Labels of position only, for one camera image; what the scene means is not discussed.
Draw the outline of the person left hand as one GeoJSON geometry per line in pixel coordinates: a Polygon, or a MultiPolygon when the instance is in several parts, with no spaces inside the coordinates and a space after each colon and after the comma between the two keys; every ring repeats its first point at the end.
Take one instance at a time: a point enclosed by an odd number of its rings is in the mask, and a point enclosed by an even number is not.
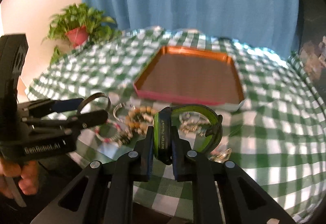
{"type": "Polygon", "coordinates": [[[39,189],[37,161],[28,161],[21,167],[18,163],[1,158],[1,177],[21,178],[18,186],[24,195],[35,195],[39,189]]]}

